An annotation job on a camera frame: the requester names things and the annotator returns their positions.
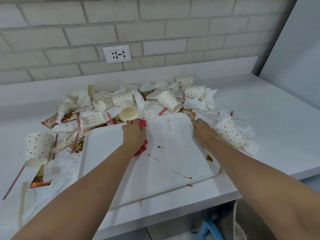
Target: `pink cloth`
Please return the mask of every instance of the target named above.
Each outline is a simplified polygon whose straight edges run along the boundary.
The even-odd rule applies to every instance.
[[[147,126],[147,122],[145,120],[143,120],[143,119],[138,119],[138,120],[139,120],[140,129],[142,129],[143,127]],[[141,148],[134,154],[134,157],[140,155],[143,151],[145,151],[147,149],[146,144],[148,144],[148,141],[145,139],[145,141],[143,142]]]

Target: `hand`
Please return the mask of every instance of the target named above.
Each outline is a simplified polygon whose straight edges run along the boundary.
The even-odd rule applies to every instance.
[[[193,125],[193,135],[202,146],[206,146],[208,142],[216,140],[216,135],[210,125],[202,119],[191,120]]]
[[[133,122],[127,121],[126,125],[122,126],[122,131],[122,144],[138,151],[146,139],[146,128],[140,129],[139,120],[135,119]]]

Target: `electrical outlet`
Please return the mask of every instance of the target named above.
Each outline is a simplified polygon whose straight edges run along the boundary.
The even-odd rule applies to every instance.
[[[103,48],[108,64],[132,61],[129,45],[120,45]]]

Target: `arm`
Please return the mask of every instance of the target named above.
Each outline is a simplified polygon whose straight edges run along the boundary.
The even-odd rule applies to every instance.
[[[11,240],[92,239],[106,216],[128,164],[146,139],[138,120],[122,126],[123,143],[92,171],[64,190]]]
[[[194,137],[220,163],[239,192],[278,240],[319,239],[320,194],[289,175],[216,139],[201,119]]]

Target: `forearm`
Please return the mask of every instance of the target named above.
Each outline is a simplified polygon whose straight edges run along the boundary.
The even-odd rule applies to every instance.
[[[135,152],[130,146],[118,147],[46,205],[12,240],[92,239]]]
[[[307,214],[319,216],[319,194],[294,178],[257,161],[246,154],[230,148],[219,140],[204,145],[218,160],[246,201],[264,219],[278,239],[288,233],[284,228],[292,221],[291,227],[304,231],[314,230]]]

